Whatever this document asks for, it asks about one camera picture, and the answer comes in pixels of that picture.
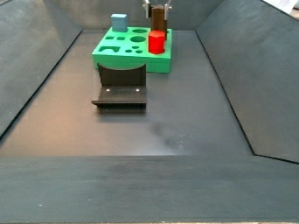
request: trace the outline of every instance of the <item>green shape sorter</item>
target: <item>green shape sorter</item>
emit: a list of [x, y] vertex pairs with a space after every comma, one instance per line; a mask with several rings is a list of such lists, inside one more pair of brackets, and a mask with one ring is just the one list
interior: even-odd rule
[[106, 67], [128, 69], [146, 63], [146, 71], [150, 73], [170, 73], [172, 60], [172, 29], [167, 30], [164, 53], [148, 52], [148, 33], [151, 29], [144, 27], [128, 27], [127, 32], [107, 31], [98, 47], [92, 52], [95, 68], [98, 63]]

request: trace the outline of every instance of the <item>circular hole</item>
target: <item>circular hole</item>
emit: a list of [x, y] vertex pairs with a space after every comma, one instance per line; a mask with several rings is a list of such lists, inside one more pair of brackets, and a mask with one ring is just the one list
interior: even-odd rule
[[131, 38], [131, 41], [132, 42], [136, 42], [136, 43], [144, 42], [146, 41], [146, 38], [142, 37], [142, 36], [135, 36], [135, 37]]
[[132, 32], [136, 32], [136, 33], [146, 33], [147, 30], [143, 30], [143, 29], [135, 29], [135, 30], [132, 30]]

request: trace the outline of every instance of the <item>blue cube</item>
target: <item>blue cube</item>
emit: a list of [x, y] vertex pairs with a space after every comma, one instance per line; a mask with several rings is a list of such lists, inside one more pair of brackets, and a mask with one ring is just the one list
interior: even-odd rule
[[112, 14], [112, 31], [127, 32], [127, 14]]

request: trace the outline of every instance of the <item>gray wall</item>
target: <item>gray wall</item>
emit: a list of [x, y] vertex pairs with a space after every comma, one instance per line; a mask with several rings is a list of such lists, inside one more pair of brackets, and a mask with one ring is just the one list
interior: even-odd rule
[[255, 153], [299, 162], [299, 22], [224, 0], [196, 32]]
[[[130, 15], [131, 26], [148, 26], [143, 0], [52, 0], [68, 13], [74, 21], [87, 30], [106, 29], [111, 26], [114, 13]], [[195, 30], [223, 0], [172, 0], [170, 28]]]
[[0, 5], [0, 136], [79, 34], [50, 0]]

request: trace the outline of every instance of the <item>red cylinder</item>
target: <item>red cylinder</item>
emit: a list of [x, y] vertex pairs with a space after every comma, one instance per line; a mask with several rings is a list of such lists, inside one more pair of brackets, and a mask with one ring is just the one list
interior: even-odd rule
[[154, 54], [164, 53], [164, 32], [163, 31], [150, 31], [148, 52]]

